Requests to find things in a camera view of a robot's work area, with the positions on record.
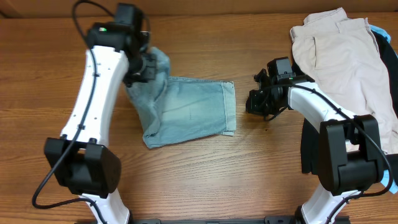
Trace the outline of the light blue denim shorts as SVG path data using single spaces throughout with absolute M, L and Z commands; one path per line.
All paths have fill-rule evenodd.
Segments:
M 236 96 L 232 81 L 173 77 L 170 59 L 152 47 L 155 78 L 134 83 L 126 93 L 134 105 L 149 149 L 236 130 Z

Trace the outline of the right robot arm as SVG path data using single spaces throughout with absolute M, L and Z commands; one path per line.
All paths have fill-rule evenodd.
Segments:
M 271 121 L 284 110 L 304 116 L 300 145 L 302 173 L 319 186 L 294 215 L 266 217 L 265 223 L 349 223 L 338 213 L 350 200 L 368 197 L 389 167 L 381 151 L 377 120 L 358 116 L 334 102 L 308 75 L 297 75 L 287 57 L 275 58 L 254 81 L 246 111 Z

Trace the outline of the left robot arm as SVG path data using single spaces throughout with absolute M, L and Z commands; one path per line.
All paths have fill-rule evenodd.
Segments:
M 81 37 L 85 73 L 71 116 L 44 154 L 49 177 L 85 202 L 97 223 L 132 223 L 118 184 L 121 161 L 109 150 L 109 127 L 120 85 L 155 78 L 156 59 L 147 52 L 150 25 L 135 5 L 120 3 L 111 22 L 97 22 Z

